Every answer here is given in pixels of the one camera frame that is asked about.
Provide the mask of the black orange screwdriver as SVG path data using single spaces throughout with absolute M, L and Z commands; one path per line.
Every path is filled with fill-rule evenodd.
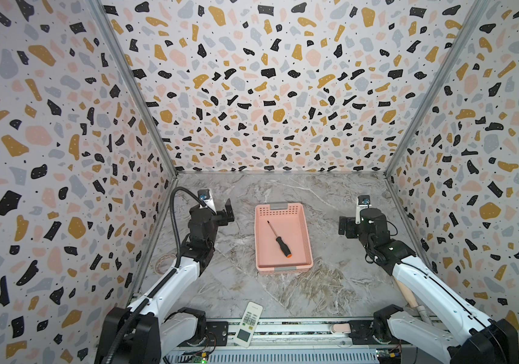
M 270 227 L 271 231 L 274 233 L 276 242 L 279 245 L 279 248 L 282 251 L 282 253 L 285 255 L 286 258 L 291 258 L 292 254 L 288 245 L 283 241 L 282 237 L 276 232 L 272 223 L 270 221 L 267 221 L 267 224 Z

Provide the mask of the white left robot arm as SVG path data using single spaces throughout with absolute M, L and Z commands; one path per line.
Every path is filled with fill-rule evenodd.
M 219 228 L 235 221 L 230 200 L 218 211 L 211 202 L 202 200 L 190 209 L 190 234 L 180 245 L 180 262 L 126 308 L 115 307 L 106 315 L 94 362 L 161 363 L 182 344 L 209 340 L 204 311 L 172 308 L 210 264 Z

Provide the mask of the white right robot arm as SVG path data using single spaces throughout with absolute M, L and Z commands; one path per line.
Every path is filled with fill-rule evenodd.
M 439 279 L 404 242 L 394 239 L 380 209 L 362 208 L 341 216 L 338 233 L 363 245 L 366 261 L 382 268 L 407 295 L 429 307 L 444 325 L 431 324 L 421 306 L 419 317 L 389 305 L 373 315 L 372 338 L 379 344 L 405 341 L 440 363 L 518 363 L 517 329 L 506 319 L 494 321 Z

